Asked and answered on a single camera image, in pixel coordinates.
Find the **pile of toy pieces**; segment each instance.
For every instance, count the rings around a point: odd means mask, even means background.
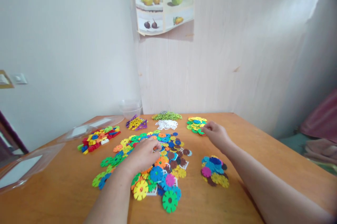
[[[205,126],[207,120],[201,117],[189,117],[187,121],[187,129],[192,130],[193,133],[199,134],[201,136],[206,136],[204,132],[201,131],[201,128]]]
[[[86,155],[88,152],[93,152],[101,145],[108,143],[111,138],[114,138],[119,134],[119,126],[115,128],[109,126],[107,128],[91,132],[87,138],[83,139],[82,144],[77,146],[77,149]]]
[[[140,117],[137,117],[137,115],[134,115],[134,117],[126,123],[126,127],[128,129],[132,129],[136,131],[140,129],[146,129],[147,120],[144,120]]]
[[[227,166],[217,156],[204,157],[201,167],[203,179],[211,186],[220,184],[222,187],[229,187],[228,176],[225,173]]]
[[[178,120],[182,119],[183,117],[180,114],[175,114],[170,111],[161,111],[159,114],[153,115],[153,120]]]
[[[158,130],[168,130],[168,129],[173,129],[175,130],[178,126],[178,122],[173,121],[173,120],[159,120],[156,125],[158,125]]]
[[[107,157],[101,163],[101,167],[107,167],[106,171],[100,173],[92,182],[93,187],[100,190],[105,185],[106,180],[111,176],[114,169],[134,150],[134,147],[144,138],[155,138],[161,145],[161,157],[149,169],[138,173],[132,183],[131,190],[136,200],[140,201],[146,196],[162,197],[164,209],[174,212],[178,201],[181,198],[181,190],[178,187],[178,179],[186,177],[186,168],[189,164],[184,158],[191,156],[192,152],[182,148],[184,143],[176,138],[178,133],[163,134],[159,130],[143,133],[139,136],[132,135],[120,142],[114,148],[117,152],[115,157]]]

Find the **plastic container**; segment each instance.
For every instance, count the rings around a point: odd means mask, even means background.
[[[3,181],[5,177],[7,178],[6,182],[3,183],[4,186],[1,186],[0,188],[0,194],[25,184],[31,176],[43,171],[60,152],[64,145],[65,143],[60,143],[50,147],[38,149],[9,164],[0,172],[1,181]],[[37,161],[32,163],[31,166],[26,165],[26,168],[20,166],[24,161],[29,162],[29,160],[33,158],[37,159]]]
[[[84,136],[87,136],[91,131],[98,128],[105,128],[107,126],[114,126],[124,120],[122,115],[114,115],[98,119],[94,122],[90,122],[75,128],[72,128],[64,137],[58,139],[57,142],[67,142],[77,139],[83,139]]]
[[[127,120],[132,119],[134,115],[140,115],[142,105],[141,100],[122,100],[119,109]]]

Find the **light switch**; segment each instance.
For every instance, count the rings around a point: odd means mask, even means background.
[[[13,74],[12,78],[13,78],[13,80],[16,84],[28,84],[28,82],[27,82],[25,76],[23,75],[23,73]]]
[[[0,74],[0,85],[7,85],[9,84],[8,79],[4,74]]]

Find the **pink snowflake block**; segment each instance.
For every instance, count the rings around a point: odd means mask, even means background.
[[[201,172],[203,173],[204,177],[210,177],[210,176],[212,176],[212,171],[208,167],[202,168]]]
[[[169,187],[172,187],[174,186],[174,182],[175,182],[175,178],[172,174],[168,174],[166,176],[166,184],[169,186]]]

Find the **fruit poster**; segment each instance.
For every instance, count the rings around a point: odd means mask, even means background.
[[[138,32],[159,35],[194,19],[194,0],[136,0]]]

